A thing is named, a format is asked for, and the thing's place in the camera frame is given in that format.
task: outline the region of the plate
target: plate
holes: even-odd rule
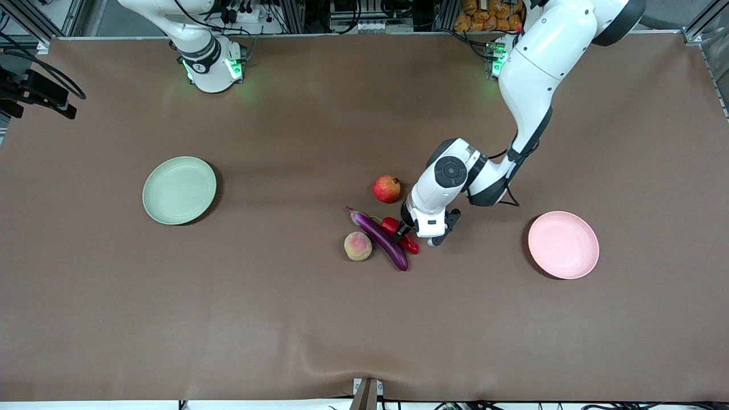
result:
[[[531,225],[529,251],[548,274],[577,279],[595,268],[600,245],[587,222],[575,214],[554,211],[538,217]]]
[[[177,157],[161,163],[147,177],[141,194],[144,210],[165,225],[188,223],[205,212],[217,188],[207,162]]]

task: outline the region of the brown tablecloth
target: brown tablecloth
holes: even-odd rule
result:
[[[375,376],[409,400],[729,400],[729,124],[678,34],[591,47],[512,184],[398,273],[347,260],[345,205],[416,181],[443,139],[503,150],[515,125],[449,36],[263,39],[206,95],[164,41],[56,41],[89,95],[29,107],[0,149],[4,400],[283,399]],[[141,205],[193,155],[224,186],[184,227]],[[543,212],[585,218],[593,273],[530,265]]]

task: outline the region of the red fruit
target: red fruit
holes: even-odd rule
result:
[[[400,197],[400,181],[392,175],[383,175],[375,181],[372,193],[385,204],[397,202]]]

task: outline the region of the eggplant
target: eggplant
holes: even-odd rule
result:
[[[392,240],[390,235],[375,221],[371,220],[367,214],[356,211],[349,206],[346,209],[349,212],[349,217],[352,219],[352,222],[385,250],[395,266],[401,271],[407,271],[408,257],[405,256],[405,252]]]

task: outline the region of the pink plate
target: pink plate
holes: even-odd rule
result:
[[[529,251],[548,274],[577,279],[595,268],[600,245],[587,222],[569,212],[554,211],[538,217],[532,224]]]

